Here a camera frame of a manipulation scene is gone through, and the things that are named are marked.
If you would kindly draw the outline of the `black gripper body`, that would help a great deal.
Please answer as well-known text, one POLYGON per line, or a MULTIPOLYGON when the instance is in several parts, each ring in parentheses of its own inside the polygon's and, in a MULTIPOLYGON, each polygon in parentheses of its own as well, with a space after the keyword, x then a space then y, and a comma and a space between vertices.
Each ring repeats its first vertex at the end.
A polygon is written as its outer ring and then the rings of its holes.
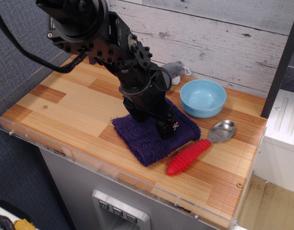
POLYGON ((122 83, 119 92, 124 99, 130 100, 136 108, 148 113, 149 117, 157 120, 169 120, 175 117, 171 106, 166 102, 166 93, 171 89, 165 83, 162 72, 169 73, 162 67, 151 67, 150 75, 139 75, 143 78, 143 85, 129 87, 122 83))

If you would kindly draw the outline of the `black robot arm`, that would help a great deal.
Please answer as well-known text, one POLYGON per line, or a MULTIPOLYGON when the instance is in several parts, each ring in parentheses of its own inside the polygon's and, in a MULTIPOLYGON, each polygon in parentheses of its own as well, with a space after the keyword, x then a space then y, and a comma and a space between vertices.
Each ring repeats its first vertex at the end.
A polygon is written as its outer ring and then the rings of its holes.
POLYGON ((55 46, 70 54, 85 53, 91 64, 103 65, 118 78, 124 106, 137 122, 153 117, 163 139, 176 130, 175 113, 166 101, 169 72, 151 62, 149 48, 106 1, 38 0, 36 5, 49 16, 55 46))

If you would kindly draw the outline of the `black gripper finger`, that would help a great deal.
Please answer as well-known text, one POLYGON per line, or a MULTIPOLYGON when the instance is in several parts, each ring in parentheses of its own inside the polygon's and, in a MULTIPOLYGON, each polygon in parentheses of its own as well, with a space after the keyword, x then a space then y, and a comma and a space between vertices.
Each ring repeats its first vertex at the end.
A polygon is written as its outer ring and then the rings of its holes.
POLYGON ((162 139, 168 139, 179 127, 179 123, 175 117, 169 120, 157 120, 155 125, 162 139))
POLYGON ((123 104, 135 121, 145 121, 149 117, 148 113, 136 108, 130 100, 124 99, 123 104))

